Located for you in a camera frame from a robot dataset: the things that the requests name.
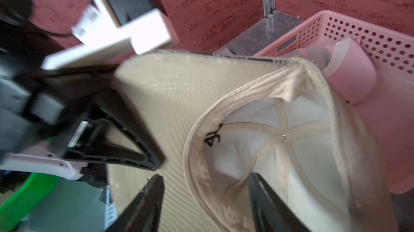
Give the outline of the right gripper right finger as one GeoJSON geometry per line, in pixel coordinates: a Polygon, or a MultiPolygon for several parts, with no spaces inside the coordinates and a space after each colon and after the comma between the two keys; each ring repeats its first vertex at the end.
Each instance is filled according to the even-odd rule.
{"type": "Polygon", "coordinates": [[[309,231],[258,173],[249,175],[249,197],[257,232],[309,231]]]}

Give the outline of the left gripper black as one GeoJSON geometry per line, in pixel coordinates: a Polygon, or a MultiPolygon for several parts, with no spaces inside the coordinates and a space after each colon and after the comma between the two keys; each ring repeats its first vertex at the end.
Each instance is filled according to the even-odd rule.
{"type": "Polygon", "coordinates": [[[116,90],[104,90],[110,67],[41,69],[55,47],[43,34],[1,22],[1,184],[6,172],[24,172],[103,187],[108,183],[105,164],[150,171],[161,167],[164,157],[149,131],[116,90]],[[64,134],[63,156],[47,139],[72,124],[64,134]],[[137,151],[108,141],[110,128],[137,151]]]}

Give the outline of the beige baseball cap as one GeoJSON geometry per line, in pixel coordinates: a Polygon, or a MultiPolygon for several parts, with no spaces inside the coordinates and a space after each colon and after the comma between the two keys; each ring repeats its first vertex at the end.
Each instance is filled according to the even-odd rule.
{"type": "Polygon", "coordinates": [[[113,86],[165,156],[160,231],[253,232],[251,173],[310,231],[398,230],[374,134],[310,61],[153,52],[113,86]]]}

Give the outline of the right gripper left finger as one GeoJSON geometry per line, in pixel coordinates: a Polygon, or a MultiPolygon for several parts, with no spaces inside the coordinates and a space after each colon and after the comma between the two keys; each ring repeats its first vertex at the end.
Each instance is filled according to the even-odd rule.
{"type": "Polygon", "coordinates": [[[164,193],[163,176],[152,176],[106,231],[158,232],[164,193]]]}

